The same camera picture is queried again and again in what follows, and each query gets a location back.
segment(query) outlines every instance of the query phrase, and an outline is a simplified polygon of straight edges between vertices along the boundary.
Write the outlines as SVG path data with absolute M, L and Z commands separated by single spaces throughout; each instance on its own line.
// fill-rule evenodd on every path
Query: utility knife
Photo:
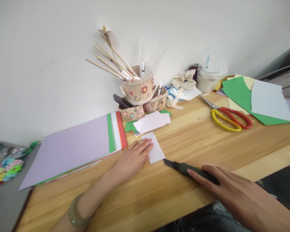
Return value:
M 209 181 L 213 182 L 214 184 L 220 185 L 219 181 L 213 175 L 211 175 L 208 172 L 205 172 L 201 169 L 195 168 L 195 167 L 190 166 L 186 163 L 173 162 L 173 161 L 168 160 L 168 159 L 163 159 L 163 162 L 165 165 L 167 165 L 171 168 L 174 168 L 175 170 L 179 171 L 184 176 L 188 176 L 188 177 L 192 178 L 189 175 L 189 173 L 187 172 L 187 169 L 191 169 L 191 170 L 195 171 L 196 173 L 198 173 L 200 176 L 204 177 L 205 179 L 208 179 Z

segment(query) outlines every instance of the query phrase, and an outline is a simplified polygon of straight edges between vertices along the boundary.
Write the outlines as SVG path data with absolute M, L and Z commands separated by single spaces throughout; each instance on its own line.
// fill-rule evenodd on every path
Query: bracelet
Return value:
M 72 224 L 72 226 L 74 226 L 74 227 L 85 227 L 85 226 L 87 226 L 91 222 L 91 220 L 94 218 L 94 215 L 95 215 L 95 213 L 94 213 L 90 218 L 87 218 L 87 219 L 82 219 L 82 218 L 80 218 L 79 216 L 76 215 L 75 209 L 74 209 L 75 208 L 75 204 L 77 203 L 77 201 L 81 198 L 81 196 L 83 194 L 84 193 L 78 195 L 73 200 L 73 202 L 71 203 L 70 208 L 68 210 L 69 221 Z

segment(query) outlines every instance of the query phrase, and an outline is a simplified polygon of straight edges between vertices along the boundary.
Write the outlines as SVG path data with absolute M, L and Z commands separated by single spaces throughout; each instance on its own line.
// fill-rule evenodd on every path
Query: gray surface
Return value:
M 37 145 L 33 151 L 24 158 L 24 166 L 19 175 L 0 185 L 0 232 L 13 231 L 18 221 L 29 195 L 30 188 L 21 191 L 18 191 L 18 189 L 29 171 L 39 148 L 40 145 Z

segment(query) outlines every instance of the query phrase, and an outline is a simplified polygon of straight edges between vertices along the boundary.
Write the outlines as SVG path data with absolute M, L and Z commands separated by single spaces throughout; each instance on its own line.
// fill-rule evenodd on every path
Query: popsicle stick basket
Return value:
M 165 87 L 161 89 L 160 96 L 154 96 L 149 102 L 144 104 L 147 113 L 164 110 L 167 107 L 167 97 L 169 93 Z
M 135 121 L 145 116 L 143 105 L 134 106 L 132 108 L 127 108 L 124 110 L 118 110 L 126 121 Z
M 136 74 L 140 74 L 139 66 L 132 66 L 132 69 Z M 152 98 L 153 83 L 154 79 L 152 73 L 140 80 L 133 80 L 133 82 L 121 80 L 121 86 L 126 93 L 127 100 L 132 105 L 143 105 Z

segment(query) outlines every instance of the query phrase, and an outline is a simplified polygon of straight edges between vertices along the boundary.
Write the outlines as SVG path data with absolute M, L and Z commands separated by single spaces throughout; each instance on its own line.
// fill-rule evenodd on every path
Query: scissors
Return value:
M 249 128 L 252 127 L 252 121 L 251 121 L 251 120 L 250 120 L 246 115 L 244 115 L 244 114 L 242 114 L 242 113 L 240 113 L 240 112 L 238 112 L 238 111 L 236 111 L 236 110 L 230 109 L 230 108 L 226 108 L 226 107 L 218 107 L 218 106 L 216 106 L 215 104 L 213 104 L 213 103 L 209 102 L 208 100 L 206 100 L 205 98 L 203 98 L 202 96 L 200 96 L 200 97 L 201 97 L 201 98 L 203 99 L 203 101 L 205 101 L 205 102 L 209 105 L 209 107 L 212 109 L 212 110 L 211 110 L 211 115 L 212 115 L 213 120 L 214 120 L 214 121 L 215 121 L 219 126 L 221 126 L 222 128 L 224 128 L 224 129 L 226 129 L 226 130 L 228 130 L 228 131 L 239 132 L 239 131 L 242 130 L 242 128 L 243 128 L 243 129 L 249 129 Z M 224 112 L 227 116 L 229 116 L 230 119 L 228 119 L 228 118 L 226 118 L 225 116 L 223 116 L 222 114 L 220 114 L 220 113 L 218 112 L 218 110 Z M 233 113 L 235 113 L 236 115 L 240 116 L 242 119 L 245 120 L 245 122 L 246 122 L 247 125 L 244 126 L 243 124 L 241 124 L 241 123 L 240 123 L 239 121 L 237 121 L 237 120 L 235 119 L 235 117 L 234 117 L 231 113 L 229 113 L 228 111 L 233 112 Z M 236 129 L 233 129 L 233 128 L 230 128 L 230 127 L 227 127 L 227 126 L 223 125 L 221 122 L 219 122 L 219 121 L 217 120 L 216 115 L 217 115 L 218 117 L 220 117 L 221 119 L 223 119 L 224 121 L 226 121 L 226 122 L 230 123 L 231 125 L 233 125 Z

